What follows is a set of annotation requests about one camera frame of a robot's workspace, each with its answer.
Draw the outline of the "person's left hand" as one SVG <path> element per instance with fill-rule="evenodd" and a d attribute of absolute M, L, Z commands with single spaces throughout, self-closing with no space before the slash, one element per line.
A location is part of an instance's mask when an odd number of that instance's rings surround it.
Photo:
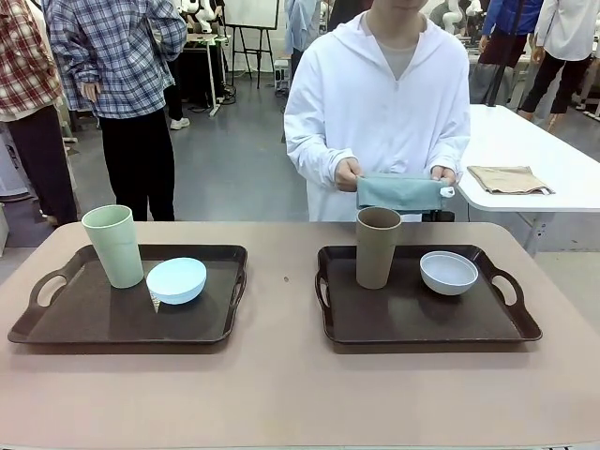
<path fill-rule="evenodd" d="M 430 170 L 430 175 L 433 180 L 443 181 L 448 186 L 453 186 L 457 181 L 457 175 L 454 170 L 444 166 L 434 166 Z"/>

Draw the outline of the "person's right hand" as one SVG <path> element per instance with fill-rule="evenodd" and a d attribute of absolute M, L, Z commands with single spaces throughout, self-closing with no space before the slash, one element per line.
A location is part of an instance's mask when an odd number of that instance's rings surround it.
<path fill-rule="evenodd" d="M 355 192 L 358 179 L 363 176 L 359 161 L 354 157 L 342 159 L 335 170 L 335 185 L 339 191 Z"/>

